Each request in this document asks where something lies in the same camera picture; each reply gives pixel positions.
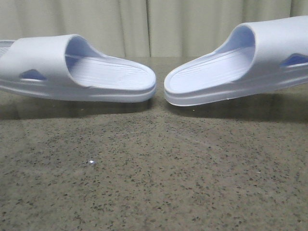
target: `gray floor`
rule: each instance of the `gray floor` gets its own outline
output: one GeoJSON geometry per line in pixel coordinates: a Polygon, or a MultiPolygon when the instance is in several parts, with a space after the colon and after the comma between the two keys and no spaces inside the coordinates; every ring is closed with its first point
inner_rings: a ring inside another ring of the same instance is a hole
{"type": "Polygon", "coordinates": [[[0,92],[0,229],[308,230],[308,84],[180,108],[0,92]]]}

